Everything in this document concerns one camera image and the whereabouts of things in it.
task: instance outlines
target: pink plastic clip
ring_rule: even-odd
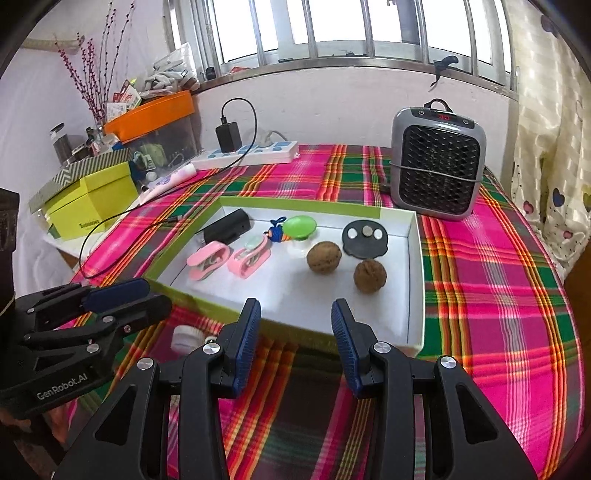
[[[187,259],[191,280],[203,280],[214,270],[220,268],[230,258],[230,247],[213,241],[201,247]]]
[[[271,242],[266,235],[255,248],[242,248],[228,260],[228,270],[240,278],[250,277],[271,256]]]

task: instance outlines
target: plastic bag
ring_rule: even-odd
[[[143,99],[199,88],[193,52],[188,43],[156,61],[153,68],[150,75],[138,77],[134,84]]]

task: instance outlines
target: black cable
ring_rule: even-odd
[[[84,268],[82,267],[82,252],[84,251],[84,247],[86,245],[87,240],[94,233],[94,231],[98,227],[100,227],[100,225],[103,225],[103,223],[108,222],[109,220],[112,220],[114,218],[117,218],[117,217],[119,217],[121,215],[127,214],[129,212],[133,212],[133,211],[135,211],[135,210],[137,210],[139,208],[142,208],[142,207],[146,206],[147,204],[152,203],[155,200],[159,200],[159,199],[161,199],[163,197],[166,197],[166,195],[170,195],[172,193],[179,192],[180,190],[186,189],[187,187],[190,187],[191,185],[194,185],[194,184],[199,183],[201,181],[209,180],[209,179],[213,178],[215,175],[218,175],[220,173],[223,173],[226,170],[228,170],[229,168],[232,168],[236,163],[240,162],[244,157],[246,157],[246,155],[250,152],[250,150],[252,150],[252,147],[254,147],[254,144],[255,144],[255,141],[256,141],[256,133],[257,133],[257,130],[258,130],[258,120],[257,120],[257,117],[256,117],[256,110],[255,110],[253,104],[250,103],[250,101],[249,100],[246,100],[245,98],[242,98],[242,97],[230,98],[222,106],[222,112],[221,112],[222,119],[225,119],[226,118],[224,116],[224,114],[223,114],[223,110],[224,110],[225,106],[227,104],[229,104],[233,100],[243,100],[244,102],[248,103],[248,105],[250,105],[251,106],[251,109],[252,109],[252,114],[253,114],[253,117],[254,117],[254,120],[255,120],[255,131],[254,131],[254,134],[252,136],[252,142],[251,142],[250,146],[248,147],[248,149],[242,155],[240,155],[240,157],[238,157],[236,160],[234,160],[232,163],[230,163],[229,165],[226,165],[225,167],[221,168],[220,170],[218,170],[218,171],[216,171],[214,173],[210,173],[209,175],[206,175],[203,178],[200,178],[200,179],[197,179],[197,180],[193,180],[193,181],[191,181],[191,182],[189,182],[187,184],[181,184],[181,185],[179,185],[178,187],[176,187],[176,188],[174,188],[172,190],[168,190],[167,192],[162,192],[160,195],[156,195],[156,197],[153,197],[152,199],[148,200],[147,202],[145,202],[142,205],[136,205],[135,207],[130,208],[128,210],[125,210],[124,212],[121,212],[121,213],[118,213],[116,215],[110,216],[110,217],[106,218],[105,220],[101,221],[100,223],[98,223],[97,225],[95,225],[94,228],[86,235],[84,241],[82,242],[82,247],[80,247],[80,254],[78,255],[78,264],[80,265],[80,273],[82,274],[82,276],[85,279],[92,280],[93,278],[100,277],[101,275],[107,273],[109,270],[111,270],[111,268],[113,268],[117,263],[119,263],[119,261],[125,255],[127,255],[129,253],[129,251],[134,247],[135,242],[137,241],[137,239],[134,240],[131,243],[131,245],[116,260],[114,260],[113,262],[111,262],[111,264],[108,267],[104,268],[103,270],[101,270],[100,272],[98,272],[98,273],[96,273],[94,275],[88,275],[87,276],[85,274],[85,272],[84,272]],[[162,225],[163,223],[173,223],[173,222],[174,223],[177,223],[177,222],[179,222],[181,220],[183,220],[183,218],[177,217],[176,219],[170,219],[169,218],[169,219],[166,219],[166,220],[159,220],[158,222],[151,223],[146,228],[144,228],[144,230],[142,230],[142,232],[138,235],[137,238],[142,237],[143,234],[146,233],[146,231],[149,230],[150,228],[152,228],[153,226]]]

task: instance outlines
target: heater handle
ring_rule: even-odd
[[[430,102],[425,103],[425,105],[423,105],[423,106],[425,108],[431,108],[431,105],[434,104],[435,102],[439,102],[440,104],[442,104],[445,107],[446,112],[453,113],[453,110],[451,108],[449,108],[449,105],[447,104],[447,102],[443,99],[440,99],[440,98],[434,98]]]

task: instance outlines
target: metal screw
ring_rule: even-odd
[[[445,368],[455,368],[457,365],[456,359],[452,356],[442,356],[441,360],[439,360]]]
[[[147,370],[148,368],[152,368],[154,366],[154,360],[150,357],[140,358],[138,361],[138,368],[140,370]]]
[[[386,342],[378,342],[374,344],[374,350],[377,353],[388,353],[392,347]]]
[[[222,347],[220,347],[216,343],[206,343],[205,345],[203,345],[203,352],[208,355],[213,355],[214,353],[218,353],[221,350],[221,348]]]

